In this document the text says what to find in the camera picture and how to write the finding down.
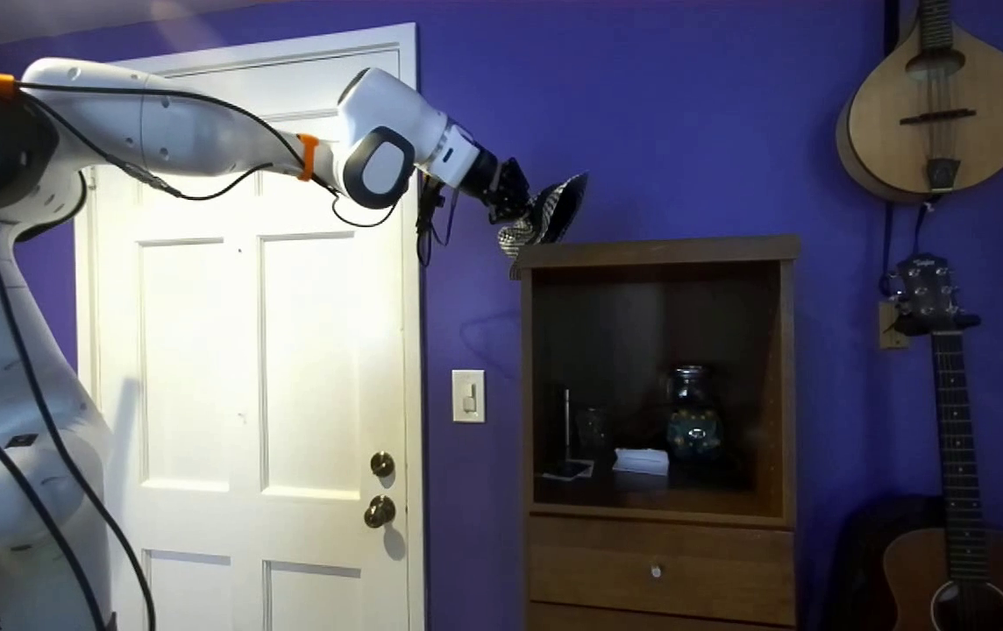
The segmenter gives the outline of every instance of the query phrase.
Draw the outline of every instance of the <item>glass jar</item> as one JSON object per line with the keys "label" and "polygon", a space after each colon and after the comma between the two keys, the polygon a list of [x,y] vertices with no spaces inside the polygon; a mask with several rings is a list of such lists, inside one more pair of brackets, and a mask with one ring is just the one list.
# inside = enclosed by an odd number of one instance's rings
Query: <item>glass jar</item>
{"label": "glass jar", "polygon": [[716,479],[730,464],[711,373],[706,365],[673,365],[666,454],[673,479]]}

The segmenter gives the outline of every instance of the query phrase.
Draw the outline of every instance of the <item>mandolin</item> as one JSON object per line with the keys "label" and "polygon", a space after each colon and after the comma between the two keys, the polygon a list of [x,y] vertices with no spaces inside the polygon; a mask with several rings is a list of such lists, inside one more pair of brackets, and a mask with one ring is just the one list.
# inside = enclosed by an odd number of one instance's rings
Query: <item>mandolin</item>
{"label": "mandolin", "polygon": [[918,0],[906,40],[838,117],[845,171],[882,200],[934,200],[1003,170],[1003,52]]}
{"label": "mandolin", "polygon": [[899,267],[899,329],[934,339],[940,498],[861,510],[840,537],[828,631],[1003,631],[1003,532],[985,531],[964,329],[940,256]]}

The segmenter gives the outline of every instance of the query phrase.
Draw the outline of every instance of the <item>door frame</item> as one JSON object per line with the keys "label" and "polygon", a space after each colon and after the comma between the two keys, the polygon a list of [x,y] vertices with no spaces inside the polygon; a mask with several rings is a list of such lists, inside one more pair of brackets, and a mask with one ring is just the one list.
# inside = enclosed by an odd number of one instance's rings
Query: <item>door frame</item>
{"label": "door frame", "polygon": [[[141,55],[141,61],[119,61],[127,68],[141,71],[199,71],[199,68],[241,68],[252,64],[294,64],[313,55],[335,55],[347,49],[395,49],[401,61],[401,82],[408,89],[416,89],[416,25],[383,25],[383,29],[356,29],[356,32],[332,32],[332,34],[307,34],[307,40],[278,40],[278,42],[252,42],[252,47],[222,47],[222,49],[195,49],[195,52],[171,52],[171,55]],[[93,379],[93,338],[91,338],[91,247],[88,247],[91,222],[88,213],[75,216],[75,282],[77,282],[77,374],[85,385]],[[401,267],[401,305],[403,305],[403,468],[395,468],[395,483],[403,483],[408,506],[401,510],[401,519],[408,523],[408,631],[427,626],[427,593],[423,593],[423,382],[421,382],[421,267],[414,262],[414,222],[401,222],[401,254],[410,256]]]}

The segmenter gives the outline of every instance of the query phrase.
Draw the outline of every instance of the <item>cabinet shelf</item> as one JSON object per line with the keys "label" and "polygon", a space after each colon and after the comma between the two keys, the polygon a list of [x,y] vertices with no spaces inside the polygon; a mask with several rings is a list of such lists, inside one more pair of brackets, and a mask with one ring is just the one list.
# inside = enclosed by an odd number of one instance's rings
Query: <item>cabinet shelf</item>
{"label": "cabinet shelf", "polygon": [[[569,532],[614,539],[664,523],[670,542],[698,531],[722,539],[726,527],[771,532],[763,573],[790,574],[792,258],[797,240],[545,247],[514,258],[531,569],[574,558]],[[711,471],[666,468],[673,365],[711,374],[722,445]],[[552,542],[532,537],[545,519],[553,519]],[[535,605],[601,605],[577,584],[566,602],[547,593],[532,597]]]}

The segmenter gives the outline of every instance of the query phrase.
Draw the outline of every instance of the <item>ceiling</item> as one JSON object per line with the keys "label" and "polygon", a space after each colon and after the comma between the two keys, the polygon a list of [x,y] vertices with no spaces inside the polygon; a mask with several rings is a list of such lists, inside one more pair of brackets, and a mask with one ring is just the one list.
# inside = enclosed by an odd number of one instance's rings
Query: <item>ceiling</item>
{"label": "ceiling", "polygon": [[275,0],[0,0],[0,47]]}

